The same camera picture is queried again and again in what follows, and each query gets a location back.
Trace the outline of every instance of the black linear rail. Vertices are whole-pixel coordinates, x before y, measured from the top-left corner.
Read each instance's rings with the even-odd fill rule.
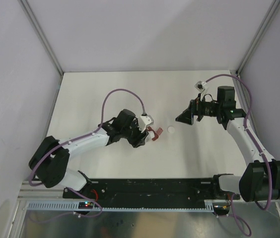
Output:
[[[226,200],[230,192],[217,193],[212,178],[91,179],[80,193],[106,208],[205,208],[204,200]],[[80,197],[65,189],[63,198]]]

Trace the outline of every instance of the small white object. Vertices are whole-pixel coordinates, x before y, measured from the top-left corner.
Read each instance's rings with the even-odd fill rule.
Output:
[[[204,92],[207,87],[206,87],[206,82],[202,82],[202,81],[199,81],[197,82],[194,87],[199,90],[201,93]]]
[[[168,127],[168,132],[171,133],[171,134],[174,134],[175,128],[172,127],[172,126],[169,126],[169,127]]]
[[[154,138],[154,132],[153,131],[149,131],[149,135],[145,138],[145,142],[149,142]]]
[[[219,187],[223,191],[230,191],[240,194],[239,181],[241,177],[235,175],[222,175],[218,178]]]
[[[80,172],[67,168],[64,178],[60,181],[59,185],[80,191],[86,185],[86,179]]]
[[[141,132],[144,132],[145,129],[148,126],[153,125],[153,123],[154,123],[154,120],[150,115],[140,116],[138,118],[139,129]]]

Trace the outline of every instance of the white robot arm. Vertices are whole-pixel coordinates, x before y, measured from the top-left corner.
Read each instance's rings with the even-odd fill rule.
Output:
[[[222,191],[230,191],[240,194],[246,202],[250,202],[268,200],[269,190],[272,190],[271,199],[280,199],[280,160],[276,161],[263,147],[248,121],[247,128],[244,127],[246,113],[244,110],[236,108],[234,87],[218,87],[217,100],[212,99],[210,102],[205,101],[205,83],[197,83],[196,88],[201,93],[196,99],[190,101],[189,107],[175,120],[192,125],[193,116],[197,116],[197,121],[200,121],[203,116],[216,117],[217,122],[222,124],[235,140],[247,165],[245,173],[241,177],[233,174],[215,175],[218,194]],[[271,178],[267,172],[263,155],[268,160]]]
[[[30,160],[29,167],[33,170],[52,148],[63,144],[40,164],[35,175],[47,188],[62,185],[80,191],[90,185],[91,181],[83,172],[67,168],[70,159],[91,149],[118,142],[121,138],[127,139],[134,148],[138,148],[145,145],[151,135],[148,127],[152,124],[151,116],[141,115],[136,118],[133,112],[124,109],[116,118],[104,122],[96,133],[89,133],[88,137],[62,140],[56,140],[52,136],[46,137]]]

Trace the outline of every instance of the purple cable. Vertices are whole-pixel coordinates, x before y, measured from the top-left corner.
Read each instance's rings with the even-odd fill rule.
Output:
[[[96,133],[96,132],[98,132],[98,131],[101,129],[102,124],[103,124],[103,122],[104,122],[104,111],[105,111],[105,104],[106,104],[106,101],[107,101],[107,99],[109,98],[109,96],[110,96],[112,93],[117,92],[117,91],[124,91],[124,92],[131,93],[131,94],[134,95],[136,98],[138,98],[139,101],[140,101],[140,103],[141,103],[141,106],[142,106],[142,114],[143,114],[143,115],[146,114],[146,113],[145,113],[145,108],[144,108],[143,101],[141,100],[141,98],[140,98],[137,94],[135,94],[134,92],[132,92],[132,91],[130,91],[130,90],[128,90],[128,89],[124,89],[124,88],[118,88],[118,89],[112,90],[111,92],[109,92],[109,93],[107,94],[107,96],[105,97],[104,102],[103,102],[103,104],[102,104],[102,108],[101,108],[101,122],[100,122],[99,127],[98,127],[97,129],[95,129],[95,130],[94,130],[93,132],[91,132],[91,133],[88,133],[88,134],[86,134],[86,135],[82,135],[82,136],[76,137],[76,138],[74,138],[74,139],[65,141],[65,142],[59,144],[58,146],[54,147],[53,149],[51,149],[49,152],[47,152],[47,153],[41,158],[41,160],[36,164],[36,166],[34,166],[32,172],[31,172],[31,174],[30,174],[30,176],[29,176],[29,178],[30,178],[29,184],[30,184],[31,186],[39,186],[39,185],[42,185],[42,184],[43,184],[42,182],[40,182],[40,183],[33,183],[32,180],[33,180],[33,178],[34,178],[34,176],[35,176],[35,172],[37,171],[37,169],[39,168],[39,166],[40,166],[40,165],[43,163],[43,161],[44,161],[46,158],[48,158],[54,151],[56,151],[57,149],[61,148],[61,147],[64,146],[64,145],[67,145],[70,141],[71,141],[71,142],[74,142],[74,141],[78,141],[78,140],[81,140],[81,139],[83,139],[83,138],[89,137],[89,136],[91,136],[93,133]],[[67,189],[69,189],[70,191],[72,191],[72,192],[75,193],[76,195],[78,195],[78,196],[80,196],[80,197],[82,197],[82,198],[84,198],[84,199],[86,199],[86,200],[93,201],[92,199],[90,199],[90,198],[88,198],[88,197],[85,197],[84,195],[80,194],[79,192],[75,191],[74,189],[72,189],[72,188],[70,188],[70,187],[68,187]],[[99,215],[102,213],[102,207],[101,207],[101,206],[99,205],[99,203],[97,203],[96,201],[93,201],[93,203],[95,203],[95,204],[100,208],[100,211],[99,211],[97,214],[94,214],[94,215],[83,215],[83,214],[79,214],[79,216],[81,216],[81,217],[87,217],[87,218],[99,216]],[[51,221],[53,221],[53,220],[55,220],[55,219],[57,219],[57,218],[59,218],[59,217],[62,217],[62,216],[65,216],[65,215],[69,215],[69,214],[73,214],[73,212],[65,212],[65,213],[59,214],[59,215],[57,215],[57,216],[55,216],[55,217],[53,217],[53,218],[51,218],[51,219],[48,219],[48,220],[46,220],[46,221],[41,221],[41,222],[34,221],[30,216],[29,216],[29,219],[30,219],[32,222],[34,222],[34,223],[43,224],[43,223],[51,222]]]
[[[28,218],[31,222],[33,222],[33,223],[36,223],[36,224],[45,224],[45,223],[51,222],[51,221],[53,221],[53,220],[56,220],[56,219],[59,218],[59,217],[67,216],[67,215],[70,215],[70,214],[73,215],[73,212],[64,212],[64,213],[62,213],[62,214],[59,214],[59,215],[57,215],[57,216],[52,217],[51,219],[47,219],[47,220],[41,221],[41,222],[33,220],[33,218],[31,218],[31,215],[30,215],[30,214],[27,216],[27,218]]]
[[[212,78],[209,78],[208,80],[206,80],[206,83],[210,82],[211,80],[215,79],[215,78],[218,78],[218,77],[221,77],[221,76],[226,76],[226,77],[231,77],[231,78],[234,78],[236,79],[237,81],[239,81],[242,85],[244,85],[244,87],[247,89],[248,91],[248,94],[249,94],[249,99],[250,99],[250,102],[249,102],[249,108],[248,108],[248,111],[247,111],[247,114],[245,116],[245,119],[244,119],[244,128],[247,132],[247,134],[249,135],[250,139],[253,141],[253,143],[255,144],[257,150],[259,151],[259,153],[261,154],[261,157],[263,158],[266,166],[267,166],[267,173],[268,173],[268,184],[269,184],[269,191],[268,191],[268,199],[267,199],[267,203],[265,205],[265,207],[262,207],[258,202],[256,202],[257,206],[264,210],[264,211],[267,211],[270,207],[270,204],[271,204],[271,197],[272,197],[272,194],[273,194],[273,181],[272,181],[272,175],[271,175],[271,169],[270,169],[270,166],[269,166],[269,162],[267,160],[267,157],[266,155],[263,153],[263,150],[262,148],[260,147],[259,143],[257,142],[257,140],[255,139],[255,137],[253,136],[253,134],[250,132],[250,130],[247,130],[248,126],[247,126],[247,119],[250,115],[250,112],[251,112],[251,109],[252,109],[252,106],[253,106],[253,97],[251,95],[251,92],[250,92],[250,89],[247,87],[247,85],[238,77],[234,76],[234,75],[230,75],[230,74],[219,74],[219,75],[215,75],[213,76]]]
[[[108,97],[109,97],[112,93],[117,92],[117,91],[125,91],[125,92],[128,92],[128,93],[131,93],[131,94],[134,95],[136,98],[138,98],[139,101],[140,101],[140,103],[141,103],[141,106],[142,106],[143,114],[145,114],[145,108],[144,108],[143,101],[141,100],[141,98],[140,98],[137,94],[135,94],[134,92],[132,92],[132,91],[130,91],[130,90],[128,90],[128,89],[124,89],[124,88],[118,88],[118,89],[112,90],[111,92],[109,92],[109,93],[107,94],[107,96],[105,97],[105,100],[104,100],[104,102],[103,102],[103,104],[102,104],[102,108],[101,108],[101,121],[100,121],[99,127],[98,127],[97,129],[95,129],[95,130],[94,130],[93,132],[91,132],[91,133],[88,133],[88,134],[86,134],[86,135],[82,135],[82,136],[76,137],[76,138],[74,138],[74,139],[65,141],[65,142],[59,144],[58,146],[55,146],[55,147],[54,147],[53,149],[51,149],[49,152],[47,152],[47,153],[41,158],[41,160],[34,166],[32,172],[31,172],[31,174],[30,174],[30,178],[31,178],[31,179],[29,180],[29,184],[30,184],[32,187],[36,187],[36,186],[39,186],[39,185],[42,185],[42,184],[43,184],[42,182],[40,182],[40,183],[33,183],[32,178],[34,178],[35,172],[36,172],[37,169],[40,167],[40,165],[43,163],[43,161],[46,160],[46,158],[49,157],[54,151],[56,151],[57,149],[61,148],[61,147],[64,146],[64,145],[67,145],[70,141],[71,141],[71,142],[74,142],[74,141],[81,140],[81,139],[83,139],[83,138],[89,137],[89,136],[92,135],[92,133],[96,133],[96,132],[98,132],[98,131],[101,129],[102,124],[103,124],[103,122],[104,122],[104,110],[105,110],[106,101],[107,101]]]
[[[64,213],[61,213],[57,216],[54,216],[50,219],[47,219],[45,221],[34,221],[32,218],[31,218],[31,215],[29,214],[27,217],[29,218],[29,220],[33,223],[36,223],[36,224],[45,224],[45,223],[49,223],[49,222],[52,222],[56,219],[58,219],[59,217],[63,217],[63,216],[67,216],[67,215],[78,215],[78,216],[81,216],[81,217],[87,217],[87,218],[90,218],[90,217],[97,217],[99,216],[101,213],[102,213],[102,207],[100,206],[100,204],[96,201],[93,201],[92,199],[88,198],[88,197],[85,197],[84,195],[80,194],[79,192],[75,191],[74,189],[68,187],[67,189],[69,189],[70,191],[72,191],[73,193],[75,193],[76,195],[82,197],[83,199],[87,200],[87,201],[92,201],[93,203],[95,203],[99,208],[100,208],[100,211],[94,215],[83,215],[83,214],[80,214],[80,213],[74,213],[74,212],[64,212]]]
[[[228,215],[228,216],[229,216],[229,217],[233,217],[233,218],[235,219],[235,222],[236,222],[238,228],[240,229],[240,231],[243,233],[243,235],[245,235],[245,236],[247,236],[247,237],[251,237],[252,232],[251,232],[250,226],[249,226],[249,225],[247,224],[247,222],[246,222],[244,219],[242,219],[240,216],[235,215],[235,208],[234,208],[234,204],[233,204],[234,195],[235,195],[235,193],[233,193],[232,196],[231,196],[231,198],[230,198],[230,207],[231,207],[231,210],[232,210],[232,212],[233,212],[233,215]],[[249,230],[249,234],[245,233],[243,227],[240,225],[240,223],[238,222],[238,220],[239,220],[239,221],[242,221],[242,222],[247,226],[247,228],[248,228],[248,230]]]

